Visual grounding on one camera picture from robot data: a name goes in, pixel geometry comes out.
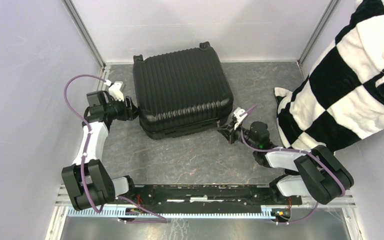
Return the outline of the black suitcase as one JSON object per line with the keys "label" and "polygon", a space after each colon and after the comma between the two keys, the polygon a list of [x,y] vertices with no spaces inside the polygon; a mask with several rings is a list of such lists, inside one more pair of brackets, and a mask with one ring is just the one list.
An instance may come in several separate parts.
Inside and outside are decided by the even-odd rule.
{"label": "black suitcase", "polygon": [[133,57],[140,126],[153,140],[199,133],[224,124],[234,95],[211,46]]}

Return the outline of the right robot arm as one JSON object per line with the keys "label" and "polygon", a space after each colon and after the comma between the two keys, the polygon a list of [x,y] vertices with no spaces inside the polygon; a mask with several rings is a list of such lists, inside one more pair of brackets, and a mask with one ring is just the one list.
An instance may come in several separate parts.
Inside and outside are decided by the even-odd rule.
{"label": "right robot arm", "polygon": [[261,121],[245,128],[250,110],[237,108],[231,122],[218,125],[217,131],[229,144],[240,142],[252,150],[254,160],[263,167],[284,169],[284,174],[269,183],[269,199],[282,204],[289,197],[307,196],[326,205],[345,195],[354,178],[324,145],[311,149],[292,149],[275,145],[268,125]]}

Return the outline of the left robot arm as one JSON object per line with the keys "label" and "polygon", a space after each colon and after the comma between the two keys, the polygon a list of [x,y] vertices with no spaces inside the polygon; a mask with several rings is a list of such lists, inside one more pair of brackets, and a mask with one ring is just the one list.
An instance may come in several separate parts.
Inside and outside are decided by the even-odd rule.
{"label": "left robot arm", "polygon": [[75,210],[93,209],[100,213],[116,197],[125,204],[137,198],[132,178],[126,175],[113,181],[102,156],[113,121],[132,121],[138,116],[138,109],[130,96],[117,100],[106,90],[88,93],[86,97],[88,107],[80,115],[83,138],[79,152],[73,163],[62,169],[61,176]]}

